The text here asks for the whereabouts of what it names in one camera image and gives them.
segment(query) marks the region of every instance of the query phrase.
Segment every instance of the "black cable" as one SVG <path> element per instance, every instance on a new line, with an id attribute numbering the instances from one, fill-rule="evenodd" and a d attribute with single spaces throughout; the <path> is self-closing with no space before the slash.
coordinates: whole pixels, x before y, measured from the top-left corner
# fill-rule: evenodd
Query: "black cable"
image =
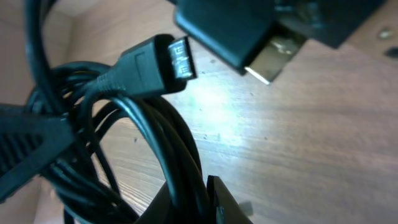
<path id="1" fill-rule="evenodd" d="M 201 176 L 201 164 L 192 134 L 173 106 L 161 97 L 135 98 L 123 90 L 105 91 L 97 78 L 110 66 L 70 62 L 50 69 L 40 27 L 54 0 L 25 0 L 27 57 L 37 86 L 27 102 L 27 113 L 64 114 L 74 125 L 77 140 L 41 174 L 54 186 L 65 205 L 64 222 L 134 223 L 138 214 L 122 199 L 116 178 L 100 141 L 121 118 L 130 118 L 158 158 L 172 205 L 186 217 L 204 218 L 210 200 Z M 109 100 L 94 116 L 93 105 Z M 98 178 L 95 154 L 110 184 Z"/>

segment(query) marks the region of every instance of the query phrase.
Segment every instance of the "cable strain relief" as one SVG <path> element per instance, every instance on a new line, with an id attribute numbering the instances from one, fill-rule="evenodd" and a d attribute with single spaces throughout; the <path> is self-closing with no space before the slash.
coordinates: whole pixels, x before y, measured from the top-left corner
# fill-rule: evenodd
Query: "cable strain relief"
<path id="1" fill-rule="evenodd" d="M 99 91 L 103 93 L 127 90 L 122 80 L 112 71 L 98 76 L 96 85 Z"/>

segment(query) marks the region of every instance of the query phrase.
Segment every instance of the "usb a connector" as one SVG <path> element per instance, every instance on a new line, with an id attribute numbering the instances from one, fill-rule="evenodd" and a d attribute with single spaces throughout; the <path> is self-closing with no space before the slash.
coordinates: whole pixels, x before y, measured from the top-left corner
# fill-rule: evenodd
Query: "usb a connector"
<path id="1" fill-rule="evenodd" d="M 299 51 L 302 44 L 303 42 L 294 39 L 275 36 L 245 69 L 261 82 L 270 85 L 287 62 Z"/>

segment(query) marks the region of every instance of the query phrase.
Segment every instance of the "wooden surface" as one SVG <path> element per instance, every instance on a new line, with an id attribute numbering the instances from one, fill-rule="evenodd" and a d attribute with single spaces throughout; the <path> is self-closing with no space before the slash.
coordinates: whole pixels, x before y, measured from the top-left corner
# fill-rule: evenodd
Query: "wooden surface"
<path id="1" fill-rule="evenodd" d="M 103 1 L 76 23 L 69 60 L 113 64 L 158 33 L 182 36 L 164 0 Z M 267 87 L 193 43 L 199 78 L 165 96 L 254 223 L 398 223 L 398 72 L 349 45 L 313 41 Z M 140 213 L 164 183 L 136 127 L 102 142 L 126 200 Z"/>
<path id="2" fill-rule="evenodd" d="M 398 1 L 387 0 L 347 42 L 362 52 L 398 68 L 398 59 L 385 54 L 389 49 L 398 47 L 397 12 Z"/>
<path id="3" fill-rule="evenodd" d="M 52 66 L 65 61 L 71 29 L 71 17 L 50 13 L 43 36 Z M 0 103 L 25 104 L 34 86 L 25 55 L 23 5 L 0 0 Z"/>

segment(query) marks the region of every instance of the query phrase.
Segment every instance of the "micro usb connector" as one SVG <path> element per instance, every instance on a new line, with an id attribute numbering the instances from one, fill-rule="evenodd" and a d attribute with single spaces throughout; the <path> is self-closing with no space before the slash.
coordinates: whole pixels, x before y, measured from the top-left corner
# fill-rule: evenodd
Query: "micro usb connector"
<path id="1" fill-rule="evenodd" d="M 182 91 L 195 77 L 188 39 L 160 34 L 124 51 L 97 86 L 145 98 Z"/>

